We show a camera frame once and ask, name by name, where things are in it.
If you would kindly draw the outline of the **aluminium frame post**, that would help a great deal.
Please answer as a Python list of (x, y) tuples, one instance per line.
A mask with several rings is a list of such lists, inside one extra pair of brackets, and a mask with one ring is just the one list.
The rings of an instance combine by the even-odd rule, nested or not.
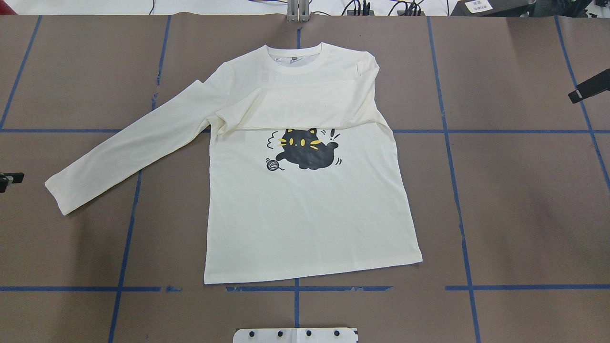
[(310, 20), (309, 0), (286, 0), (286, 2), (288, 22), (306, 22)]

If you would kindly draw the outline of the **black label box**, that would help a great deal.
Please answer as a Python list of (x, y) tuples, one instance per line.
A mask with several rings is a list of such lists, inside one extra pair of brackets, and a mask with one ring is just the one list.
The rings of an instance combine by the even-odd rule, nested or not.
[(451, 17), (523, 17), (536, 0), (459, 0)]

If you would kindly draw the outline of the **cream long-sleeve cat shirt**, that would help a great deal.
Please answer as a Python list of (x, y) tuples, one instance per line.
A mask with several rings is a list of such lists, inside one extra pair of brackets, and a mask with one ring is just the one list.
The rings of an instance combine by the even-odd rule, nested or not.
[(367, 51), (262, 46), (44, 183), (63, 215), (209, 128), (204, 283), (273, 282), (423, 260)]

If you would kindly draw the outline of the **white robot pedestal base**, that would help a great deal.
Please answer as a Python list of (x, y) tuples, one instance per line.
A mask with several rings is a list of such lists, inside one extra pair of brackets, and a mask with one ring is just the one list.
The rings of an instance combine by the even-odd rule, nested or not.
[(356, 328), (244, 328), (233, 336), (233, 343), (357, 343)]

